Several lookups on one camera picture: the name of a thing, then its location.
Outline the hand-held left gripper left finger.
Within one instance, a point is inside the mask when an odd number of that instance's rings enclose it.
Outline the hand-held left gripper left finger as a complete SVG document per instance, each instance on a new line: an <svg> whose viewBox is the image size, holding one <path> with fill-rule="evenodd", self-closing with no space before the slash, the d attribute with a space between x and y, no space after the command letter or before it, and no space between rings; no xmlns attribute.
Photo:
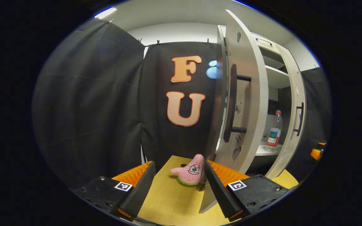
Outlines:
<svg viewBox="0 0 362 226"><path fill-rule="evenodd" d="M155 162L149 161L114 177L98 176L74 193L106 213L133 220L140 212L155 175Z"/></svg>

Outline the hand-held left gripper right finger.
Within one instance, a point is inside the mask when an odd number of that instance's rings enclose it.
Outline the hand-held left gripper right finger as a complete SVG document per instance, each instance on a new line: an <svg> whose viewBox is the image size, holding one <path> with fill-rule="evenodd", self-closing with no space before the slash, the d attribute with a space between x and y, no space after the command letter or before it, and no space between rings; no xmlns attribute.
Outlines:
<svg viewBox="0 0 362 226"><path fill-rule="evenodd" d="M263 175L247 176L206 160L204 172L225 218L239 220L275 203L289 189Z"/></svg>

